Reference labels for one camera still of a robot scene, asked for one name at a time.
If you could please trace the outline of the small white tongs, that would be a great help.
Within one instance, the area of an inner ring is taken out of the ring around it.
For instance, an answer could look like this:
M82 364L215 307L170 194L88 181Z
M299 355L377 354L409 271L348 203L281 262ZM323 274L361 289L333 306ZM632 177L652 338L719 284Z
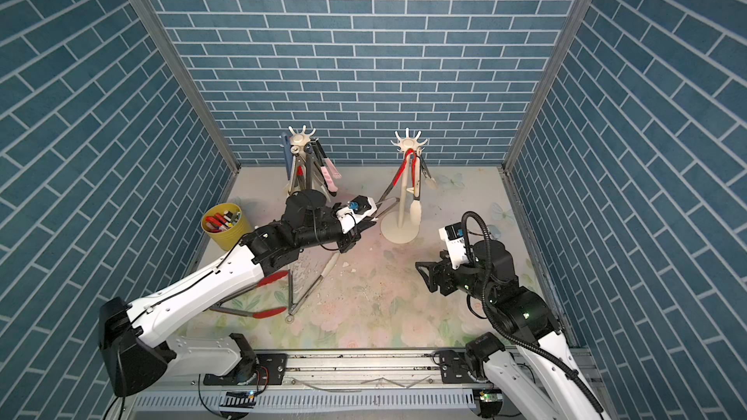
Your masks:
M387 198L376 205L372 204L372 208L364 214L363 221L366 223L376 222L379 218L388 214L399 203L399 198Z

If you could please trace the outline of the steel tongs cream tips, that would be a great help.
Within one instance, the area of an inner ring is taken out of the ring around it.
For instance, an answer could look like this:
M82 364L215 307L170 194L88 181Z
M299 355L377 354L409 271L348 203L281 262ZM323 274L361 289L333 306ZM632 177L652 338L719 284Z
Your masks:
M292 169L292 175L291 180L288 180L288 185L286 188L286 192L288 196L291 196L294 192L297 192L299 188L299 181L296 176L296 171L298 166L303 165L303 161L301 159L301 156L298 151L296 151L294 148L291 148L291 152L293 154L293 169Z

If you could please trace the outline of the steel tongs cream ends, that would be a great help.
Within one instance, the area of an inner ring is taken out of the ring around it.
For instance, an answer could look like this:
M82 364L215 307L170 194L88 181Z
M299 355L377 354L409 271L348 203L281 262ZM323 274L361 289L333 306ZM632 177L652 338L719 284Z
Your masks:
M412 195L414 199L410 204L410 222L414 226L420 226L422 221L421 195L422 166L421 157L417 153L412 154Z

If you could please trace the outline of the steel tongs white tips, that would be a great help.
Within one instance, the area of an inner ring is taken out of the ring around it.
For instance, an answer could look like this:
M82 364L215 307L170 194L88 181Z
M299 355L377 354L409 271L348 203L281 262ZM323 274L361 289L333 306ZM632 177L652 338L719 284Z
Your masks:
M316 288L324 281L325 277L330 273L330 271L334 268L334 266L338 262L338 258L340 258L340 252L334 252L332 254L332 257L330 260L328 260L325 268L320 272L319 276L315 278L306 288L305 291L301 294L301 297L299 299L295 299L295 288L294 288L294 270L293 268L289 268L288 271L288 278L289 278L289 285L288 285L288 308L287 308L287 316L285 317L285 322L287 324L291 324L295 320L295 315L298 313L300 307L309 299L310 295L313 291L316 290Z

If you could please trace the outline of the cream utensil rack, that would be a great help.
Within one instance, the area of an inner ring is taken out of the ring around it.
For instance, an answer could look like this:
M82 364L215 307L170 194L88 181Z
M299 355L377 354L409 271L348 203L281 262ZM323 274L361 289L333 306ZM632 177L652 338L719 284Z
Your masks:
M313 128L311 131L308 131L307 127L303 126L300 131L297 131L297 130L294 130L291 126L289 126L288 130L289 130L288 135L290 136L291 148L294 148L296 151L299 152L301 159L303 161L302 167L303 169L305 169L305 153L303 152L303 148L305 147L305 145L307 145L307 143L309 143L309 141L319 140L318 138L314 136L316 129ZM306 186L307 186L307 178L305 178L303 182L299 182L299 188L297 192L305 191Z
M411 134L408 128L405 129L404 136L400 136L398 132L395 133L395 136L396 140L392 144L403 155L402 161L404 161L405 153L408 149L413 149L421 157L422 148L428 143L427 139L422 139L420 131L416 132L416 134ZM410 222L410 204L414 199L412 195L412 175L408 172L404 173L394 189L396 187L399 187L399 194L396 198L399 198L400 203L382 217L381 233L391 243L406 244L416 239L421 226L421 224L419 227L414 226Z

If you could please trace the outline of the black steel tongs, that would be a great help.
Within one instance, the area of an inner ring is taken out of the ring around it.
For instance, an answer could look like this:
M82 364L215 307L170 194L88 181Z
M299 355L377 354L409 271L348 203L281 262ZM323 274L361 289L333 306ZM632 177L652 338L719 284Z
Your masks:
M315 190L325 194L326 198L331 199L333 196L328 192L324 177L320 169L320 159L314 147L314 141L311 140L303 148L305 153L305 178L307 178L307 190Z

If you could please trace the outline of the blue cream tongs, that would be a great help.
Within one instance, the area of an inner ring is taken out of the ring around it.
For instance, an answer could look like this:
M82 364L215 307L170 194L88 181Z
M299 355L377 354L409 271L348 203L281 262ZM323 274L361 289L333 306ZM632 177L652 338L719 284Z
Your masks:
M282 154L284 159L284 165L286 170L286 176L288 180L291 180L292 169L293 169L293 154L291 152L290 136L287 133L282 134Z

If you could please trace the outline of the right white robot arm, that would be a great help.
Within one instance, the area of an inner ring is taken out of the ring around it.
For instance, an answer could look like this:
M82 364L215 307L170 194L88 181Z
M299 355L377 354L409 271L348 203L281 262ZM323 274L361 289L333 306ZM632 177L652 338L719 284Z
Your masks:
M526 419L607 419L546 301L519 283L506 246L467 211L439 231L438 262L417 262L428 290L464 292L482 305L490 332L466 343L469 375L492 385Z

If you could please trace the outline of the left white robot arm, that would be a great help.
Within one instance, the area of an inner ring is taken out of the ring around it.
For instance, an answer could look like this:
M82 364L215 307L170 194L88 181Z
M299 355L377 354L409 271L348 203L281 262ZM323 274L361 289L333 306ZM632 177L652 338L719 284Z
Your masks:
M115 396L126 398L182 375L253 381L259 363L243 334L187 340L176 331L217 303L279 276L305 249L336 244L348 251L373 227L375 212L369 196L330 206L321 192L295 192L280 220L245 233L215 262L130 303L107 301L99 309L98 349Z

